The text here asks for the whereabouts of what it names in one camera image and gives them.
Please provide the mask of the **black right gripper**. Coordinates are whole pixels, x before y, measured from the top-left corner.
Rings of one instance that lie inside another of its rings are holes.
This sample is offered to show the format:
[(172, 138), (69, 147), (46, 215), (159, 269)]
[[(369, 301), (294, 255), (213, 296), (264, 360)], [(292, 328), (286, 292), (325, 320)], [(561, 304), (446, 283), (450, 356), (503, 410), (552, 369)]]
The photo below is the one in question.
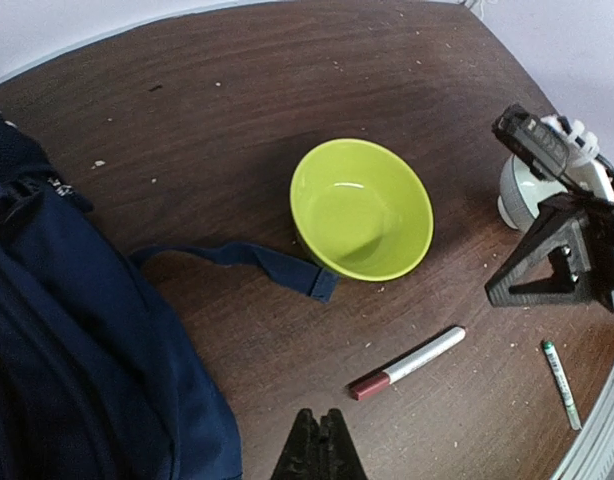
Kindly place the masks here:
[[(547, 259), (551, 276), (517, 281)], [(614, 313), (614, 204), (558, 193), (485, 285), (494, 307), (601, 304)]]

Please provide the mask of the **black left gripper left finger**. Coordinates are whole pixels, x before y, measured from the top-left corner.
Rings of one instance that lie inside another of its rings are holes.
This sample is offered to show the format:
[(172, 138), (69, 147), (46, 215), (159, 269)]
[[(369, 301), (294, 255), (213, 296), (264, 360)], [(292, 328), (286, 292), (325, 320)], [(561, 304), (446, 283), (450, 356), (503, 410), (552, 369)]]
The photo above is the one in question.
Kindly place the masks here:
[(272, 480), (319, 478), (320, 427), (311, 409), (301, 409), (291, 427)]

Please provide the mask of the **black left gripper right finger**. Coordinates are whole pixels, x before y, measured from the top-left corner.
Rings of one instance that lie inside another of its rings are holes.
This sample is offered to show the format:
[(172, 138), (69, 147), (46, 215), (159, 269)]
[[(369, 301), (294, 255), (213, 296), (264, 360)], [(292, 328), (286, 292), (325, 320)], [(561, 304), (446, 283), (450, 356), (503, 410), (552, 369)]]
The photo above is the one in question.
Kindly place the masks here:
[(340, 409), (330, 409), (326, 415), (321, 417), (319, 478), (327, 480), (367, 479)]

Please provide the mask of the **white red marker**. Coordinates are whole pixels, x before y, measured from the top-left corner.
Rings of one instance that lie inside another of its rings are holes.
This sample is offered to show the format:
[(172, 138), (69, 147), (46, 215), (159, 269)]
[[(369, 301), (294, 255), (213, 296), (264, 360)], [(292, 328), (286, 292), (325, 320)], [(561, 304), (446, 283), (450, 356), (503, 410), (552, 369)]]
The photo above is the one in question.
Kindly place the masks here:
[(356, 401), (361, 401), (385, 390), (448, 352), (462, 342), (465, 337), (466, 329), (464, 327), (453, 326), (448, 328), (433, 339), (352, 382), (348, 387), (350, 397)]

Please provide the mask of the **white green marker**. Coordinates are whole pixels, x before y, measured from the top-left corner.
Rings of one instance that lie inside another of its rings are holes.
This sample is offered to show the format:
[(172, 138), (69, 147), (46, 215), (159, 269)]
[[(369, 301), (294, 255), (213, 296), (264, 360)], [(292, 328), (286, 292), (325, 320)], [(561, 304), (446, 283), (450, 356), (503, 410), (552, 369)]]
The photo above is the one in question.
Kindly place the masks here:
[(552, 341), (543, 341), (542, 349), (554, 376), (570, 427), (574, 431), (579, 431), (582, 428), (581, 420), (556, 346)]

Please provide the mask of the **navy blue student backpack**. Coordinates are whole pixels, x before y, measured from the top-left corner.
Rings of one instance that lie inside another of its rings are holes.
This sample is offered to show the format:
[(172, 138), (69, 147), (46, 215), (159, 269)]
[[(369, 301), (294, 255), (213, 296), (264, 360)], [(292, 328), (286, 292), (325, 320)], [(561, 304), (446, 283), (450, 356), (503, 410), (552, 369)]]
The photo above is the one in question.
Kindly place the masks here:
[(0, 112), (0, 479), (238, 479), (234, 414), (174, 309)]

